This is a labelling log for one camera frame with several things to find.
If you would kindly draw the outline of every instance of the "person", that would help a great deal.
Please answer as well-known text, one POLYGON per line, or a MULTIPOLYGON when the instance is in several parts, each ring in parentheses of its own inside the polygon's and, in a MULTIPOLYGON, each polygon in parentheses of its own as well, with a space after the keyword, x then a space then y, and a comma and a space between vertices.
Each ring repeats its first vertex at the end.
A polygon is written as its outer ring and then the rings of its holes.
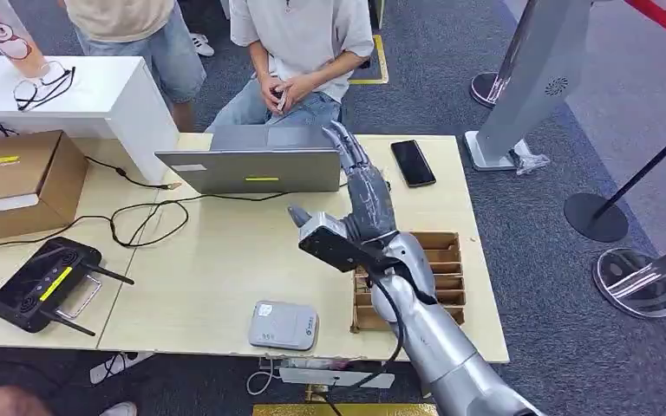
POLYGON ((248 48, 255 74, 206 131, 338 118, 351 73, 374 49, 367 0, 231 0, 230 15, 231 40, 248 48))
MULTIPOLYGON (((112 406, 101 416, 136 416, 136 405, 131 402, 112 406)), ((34 394, 19 387, 0 387, 0 416, 52 416, 48 408, 34 394)))
POLYGON ((181 132, 193 130, 190 101, 206 71, 176 0, 57 0, 89 56, 142 56, 181 132))

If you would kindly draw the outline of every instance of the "silver stanchion pole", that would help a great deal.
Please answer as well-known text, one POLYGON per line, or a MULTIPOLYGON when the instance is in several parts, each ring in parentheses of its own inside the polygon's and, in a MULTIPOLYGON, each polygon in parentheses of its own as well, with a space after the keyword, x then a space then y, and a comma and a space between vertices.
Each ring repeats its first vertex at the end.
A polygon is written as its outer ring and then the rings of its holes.
POLYGON ((514 58, 519 52, 519 47, 527 34, 527 29, 532 24, 532 12, 537 2, 538 0, 527 2, 522 17, 519 19, 517 30, 514 32, 512 42, 509 43, 509 48, 506 50, 504 61, 501 62, 501 67, 499 67, 499 73, 482 72, 471 80, 471 97, 482 106, 493 108, 501 91, 512 78, 514 58))
POLYGON ((652 259, 632 249, 612 249, 598 258, 593 280, 606 299, 639 318, 666 316, 666 255, 652 259))

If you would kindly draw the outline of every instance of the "robotic arm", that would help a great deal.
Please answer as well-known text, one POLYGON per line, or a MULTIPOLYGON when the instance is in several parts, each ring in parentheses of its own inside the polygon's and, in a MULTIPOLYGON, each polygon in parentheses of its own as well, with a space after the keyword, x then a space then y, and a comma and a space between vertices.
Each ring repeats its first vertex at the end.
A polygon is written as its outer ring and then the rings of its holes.
POLYGON ((376 312, 402 340, 443 416, 542 415, 479 355, 435 299, 435 279, 417 239, 398 231, 387 183, 340 123, 324 127, 341 155, 352 210, 341 220, 289 208, 299 247, 341 272, 362 266, 376 312))

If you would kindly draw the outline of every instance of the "hand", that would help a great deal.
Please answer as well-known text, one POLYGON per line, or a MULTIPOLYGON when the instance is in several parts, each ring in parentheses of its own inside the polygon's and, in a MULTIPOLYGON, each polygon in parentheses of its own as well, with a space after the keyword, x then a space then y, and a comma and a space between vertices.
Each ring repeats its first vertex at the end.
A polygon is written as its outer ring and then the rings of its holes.
POLYGON ((279 104, 279 99, 275 97, 271 91, 274 88, 278 88, 282 84, 282 81, 277 78, 276 76, 260 76, 259 77, 259 85, 261 86, 261 94, 262 98, 264 99, 264 104, 266 105, 267 108, 269 108, 269 111, 271 111, 273 114, 281 114, 279 110, 277 110, 277 105, 279 104))
POLYGON ((315 88, 320 87, 321 82, 318 80, 316 73, 305 75, 298 75, 290 78, 277 87, 277 91, 287 90, 287 99, 282 108, 282 113, 287 113, 298 102, 302 101, 309 93, 313 92, 315 88))

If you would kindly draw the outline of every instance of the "white sneaker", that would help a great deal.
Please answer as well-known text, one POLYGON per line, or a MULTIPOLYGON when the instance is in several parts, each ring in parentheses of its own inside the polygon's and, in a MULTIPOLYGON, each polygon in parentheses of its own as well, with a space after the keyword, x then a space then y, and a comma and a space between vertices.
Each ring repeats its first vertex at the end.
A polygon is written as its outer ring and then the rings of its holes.
POLYGON ((134 403, 125 401, 101 413, 101 416, 136 416, 137 412, 134 403))
POLYGON ((205 35, 200 33, 191 33, 190 39, 193 40, 193 45, 195 45, 195 52, 198 52, 198 55, 202 56, 213 56, 216 53, 211 45, 208 44, 208 38, 205 35))

